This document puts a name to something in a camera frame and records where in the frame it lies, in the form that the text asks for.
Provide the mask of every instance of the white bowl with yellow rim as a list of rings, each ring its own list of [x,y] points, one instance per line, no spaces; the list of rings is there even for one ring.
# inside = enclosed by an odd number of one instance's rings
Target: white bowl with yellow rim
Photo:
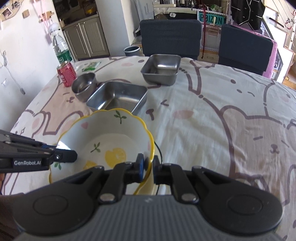
[[[141,184],[129,184],[126,194],[137,194],[147,181],[155,150],[153,136],[145,122],[120,108],[98,110],[78,119],[61,135],[57,148],[75,150],[78,158],[74,163],[53,163],[50,183],[97,165],[107,170],[121,162],[135,162],[138,153],[143,153],[149,160],[144,180]]]

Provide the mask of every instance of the red can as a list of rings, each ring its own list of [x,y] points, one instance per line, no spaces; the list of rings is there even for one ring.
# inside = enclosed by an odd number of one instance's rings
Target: red can
[[[70,61],[65,61],[61,63],[57,67],[57,73],[66,87],[70,87],[73,84],[74,80],[77,79],[76,72]]]

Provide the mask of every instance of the gray bucket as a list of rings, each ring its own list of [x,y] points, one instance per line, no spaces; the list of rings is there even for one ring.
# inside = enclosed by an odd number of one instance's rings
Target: gray bucket
[[[136,45],[128,46],[124,50],[126,56],[140,56],[141,51],[140,47]]]

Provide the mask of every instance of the yellow scalloped rim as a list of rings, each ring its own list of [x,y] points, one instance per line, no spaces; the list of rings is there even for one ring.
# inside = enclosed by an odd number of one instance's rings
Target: yellow scalloped rim
[[[111,110],[96,110],[96,111],[93,112],[91,115],[86,115],[86,116],[80,117],[79,119],[75,120],[75,121],[73,122],[73,124],[71,125],[71,127],[69,128],[69,130],[70,130],[70,129],[71,129],[71,128],[72,128],[77,122],[81,121],[82,119],[86,119],[86,118],[92,116],[92,115],[95,114],[95,113],[102,112],[102,111],[114,111],[114,110],[120,110],[120,111],[123,111],[123,112],[127,113],[128,115],[130,115],[131,117],[138,119],[138,120],[142,123],[142,125],[143,125],[145,131],[147,132],[147,134],[148,134],[148,136],[149,136],[149,139],[150,139],[150,141],[151,141],[151,153],[150,153],[150,157],[149,157],[149,158],[150,158],[150,161],[149,161],[148,169],[147,169],[147,171],[146,171],[146,175],[145,175],[143,181],[140,183],[140,185],[137,187],[137,189],[136,189],[135,192],[134,192],[134,195],[137,195],[137,194],[139,193],[140,189],[142,188],[142,186],[144,186],[144,184],[146,183],[146,181],[147,181],[147,179],[148,179],[148,177],[149,177],[149,175],[150,175],[150,173],[151,173],[151,169],[152,169],[152,161],[153,161],[153,158],[154,158],[154,149],[155,149],[153,136],[152,136],[151,132],[148,130],[148,128],[147,128],[147,126],[146,126],[146,123],[145,123],[140,117],[135,116],[135,115],[133,115],[131,112],[129,112],[128,110],[125,110],[125,109],[122,109],[122,108],[114,108],[114,109],[111,109]],[[61,138],[62,138],[62,137],[63,137],[63,136],[69,131],[69,130],[67,130],[67,131],[65,131],[65,132],[63,132],[63,133],[61,134],[61,136],[59,137],[59,139],[58,139],[58,141],[57,141],[58,143],[59,143],[59,141],[61,140]],[[50,170],[50,174],[49,174],[49,183],[52,183],[52,170],[51,170],[51,167],[50,167],[50,166],[49,166],[49,170]]]

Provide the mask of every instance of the kitchen cabinet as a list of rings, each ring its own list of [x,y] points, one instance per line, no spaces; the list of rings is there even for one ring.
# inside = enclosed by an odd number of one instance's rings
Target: kitchen cabinet
[[[109,55],[98,15],[65,26],[63,31],[74,59],[79,60]]]

